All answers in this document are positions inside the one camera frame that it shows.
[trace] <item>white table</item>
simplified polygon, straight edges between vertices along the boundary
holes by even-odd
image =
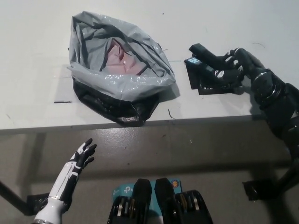
[[[2,0],[0,133],[118,126],[80,103],[72,90],[71,17],[84,10],[136,24],[168,49],[178,89],[146,125],[251,118],[259,110],[252,110],[247,93],[200,96],[191,90],[183,60],[197,42],[216,55],[243,47],[299,87],[298,6],[295,0]]]

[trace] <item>concrete floor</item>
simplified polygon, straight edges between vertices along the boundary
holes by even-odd
[[[84,141],[98,144],[77,184],[65,224],[104,224],[112,190],[138,178],[175,177],[197,189],[215,224],[299,223],[299,186],[274,201],[250,202],[242,182],[280,177],[290,161],[263,121],[0,136],[0,180],[22,198],[49,192]],[[0,198],[1,224],[28,224]]]

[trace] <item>blue sticker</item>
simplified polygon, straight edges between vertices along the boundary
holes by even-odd
[[[200,62],[201,62],[200,60],[198,60],[198,59],[195,58],[195,57],[189,58],[188,61],[191,62],[191,63],[193,63],[193,64],[197,64],[197,63],[200,63]]]

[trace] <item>pink fabric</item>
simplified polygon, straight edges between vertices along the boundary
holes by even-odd
[[[109,73],[140,75],[145,70],[145,67],[144,63],[127,54],[118,42],[112,41],[105,66]]]

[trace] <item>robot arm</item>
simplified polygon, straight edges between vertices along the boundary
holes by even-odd
[[[299,90],[284,83],[270,69],[242,48],[224,59],[251,80],[251,90],[272,132],[284,141],[292,159],[299,157]]]
[[[36,215],[35,224],[61,224],[62,214],[65,213],[72,201],[82,169],[94,160],[96,144],[88,147],[93,140],[83,143],[71,159],[64,165],[49,194],[47,205]]]

